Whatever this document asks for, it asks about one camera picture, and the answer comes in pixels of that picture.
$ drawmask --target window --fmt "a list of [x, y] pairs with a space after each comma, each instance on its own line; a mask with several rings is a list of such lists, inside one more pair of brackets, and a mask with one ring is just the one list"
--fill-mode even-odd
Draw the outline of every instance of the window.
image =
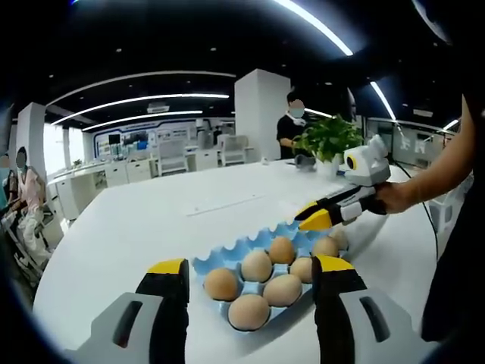
[[81, 129], [73, 127], [69, 129], [69, 154], [72, 165], [77, 160], [84, 162], [84, 142]]
[[44, 124], [44, 161], [47, 175], [66, 168], [62, 127]]

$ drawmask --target pink top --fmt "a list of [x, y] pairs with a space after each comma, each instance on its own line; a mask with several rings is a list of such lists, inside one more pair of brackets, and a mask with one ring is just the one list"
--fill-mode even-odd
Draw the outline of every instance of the pink top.
[[37, 177], [37, 173], [32, 168], [28, 168], [26, 174], [18, 175], [18, 196], [27, 203], [29, 212], [34, 212], [40, 207], [40, 186], [37, 183]]

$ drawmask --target human hand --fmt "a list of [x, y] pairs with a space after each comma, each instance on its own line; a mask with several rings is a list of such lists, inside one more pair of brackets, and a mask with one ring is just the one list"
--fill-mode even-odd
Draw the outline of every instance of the human hand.
[[376, 186], [376, 190], [377, 199], [384, 202], [388, 214], [399, 214], [413, 205], [407, 184], [384, 182]]

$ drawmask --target white flower pot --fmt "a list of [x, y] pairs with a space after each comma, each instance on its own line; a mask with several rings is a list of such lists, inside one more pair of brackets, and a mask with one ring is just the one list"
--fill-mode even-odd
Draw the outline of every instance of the white flower pot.
[[336, 173], [339, 170], [340, 157], [336, 155], [331, 162], [322, 162], [317, 159], [317, 174], [326, 180], [333, 180], [336, 178]]

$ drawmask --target white pillar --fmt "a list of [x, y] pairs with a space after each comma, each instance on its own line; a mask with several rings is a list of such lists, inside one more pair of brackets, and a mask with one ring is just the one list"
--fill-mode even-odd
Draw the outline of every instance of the white pillar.
[[17, 170], [17, 163], [15, 157], [17, 156], [17, 125], [13, 125], [10, 128], [10, 139], [8, 140], [8, 156], [10, 158], [10, 169], [12, 171]]
[[31, 102], [18, 115], [17, 150], [23, 146], [27, 151], [27, 165], [46, 178], [44, 162], [44, 115], [45, 106]]
[[236, 81], [236, 133], [249, 138], [258, 159], [280, 158], [277, 124], [287, 109], [290, 91], [289, 78], [258, 69]]
[[69, 129], [62, 129], [62, 146], [64, 147], [64, 163], [66, 164], [66, 168], [70, 168], [69, 143]]
[[94, 159], [94, 142], [91, 133], [83, 133], [84, 145], [84, 162], [90, 162]]

